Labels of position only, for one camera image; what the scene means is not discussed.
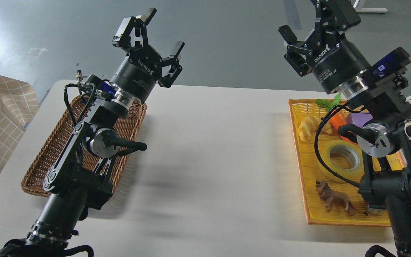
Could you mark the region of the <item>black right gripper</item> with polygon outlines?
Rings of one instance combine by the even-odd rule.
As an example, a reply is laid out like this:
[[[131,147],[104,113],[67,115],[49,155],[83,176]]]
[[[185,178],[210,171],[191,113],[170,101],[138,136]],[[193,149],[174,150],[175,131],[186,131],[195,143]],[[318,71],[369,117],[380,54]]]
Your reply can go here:
[[[323,90],[331,94],[370,68],[357,47],[345,34],[338,33],[357,26],[361,18],[349,0],[312,0],[311,3],[315,6],[314,29],[305,41],[298,40],[289,25],[279,27],[278,31],[286,43],[284,58],[295,72],[301,77],[312,73]]]

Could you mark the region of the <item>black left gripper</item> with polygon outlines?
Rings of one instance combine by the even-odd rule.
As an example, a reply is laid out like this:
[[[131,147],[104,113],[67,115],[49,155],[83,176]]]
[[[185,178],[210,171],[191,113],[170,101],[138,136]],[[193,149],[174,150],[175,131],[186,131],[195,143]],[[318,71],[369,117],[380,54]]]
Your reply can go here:
[[[142,104],[146,102],[156,81],[160,87],[170,88],[183,70],[179,62],[184,42],[176,42],[169,57],[162,59],[148,43],[147,26],[156,12],[156,8],[149,8],[145,15],[124,18],[112,40],[112,45],[127,52],[127,55],[110,82],[133,95]],[[169,67],[169,71],[161,76],[164,67]]]

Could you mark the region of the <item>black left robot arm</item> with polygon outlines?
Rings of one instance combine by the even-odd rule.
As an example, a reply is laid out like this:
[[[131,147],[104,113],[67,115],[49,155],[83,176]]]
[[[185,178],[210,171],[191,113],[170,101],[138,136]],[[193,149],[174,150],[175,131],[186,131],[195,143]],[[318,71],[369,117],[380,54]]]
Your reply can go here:
[[[84,83],[77,78],[65,86],[65,102],[69,87],[78,88],[88,101],[77,119],[66,104],[73,130],[42,182],[49,200],[26,238],[7,241],[0,257],[94,255],[89,245],[67,248],[78,234],[75,225],[87,217],[89,208],[100,210],[113,195],[116,159],[147,149],[145,143],[124,139],[114,126],[127,117],[135,101],[145,103],[155,84],[169,88],[183,70],[179,54],[184,42],[176,42],[169,57],[161,57],[148,42],[147,26],[156,12],[150,8],[145,15],[122,20],[112,45],[127,55],[110,80],[90,75]]]

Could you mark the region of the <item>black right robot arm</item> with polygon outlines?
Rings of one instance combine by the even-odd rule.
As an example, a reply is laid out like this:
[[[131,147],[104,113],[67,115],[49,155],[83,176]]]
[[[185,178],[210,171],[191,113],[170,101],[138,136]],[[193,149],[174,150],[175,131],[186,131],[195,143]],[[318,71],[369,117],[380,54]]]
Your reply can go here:
[[[408,86],[409,54],[401,47],[370,65],[345,31],[361,19],[349,0],[313,0],[315,27],[305,41],[288,25],[279,33],[287,42],[284,58],[300,76],[315,75],[327,94],[339,92],[351,110],[367,109],[372,119],[339,134],[362,149],[364,176],[357,187],[370,208],[387,210],[399,257],[411,257],[411,104],[401,94]]]

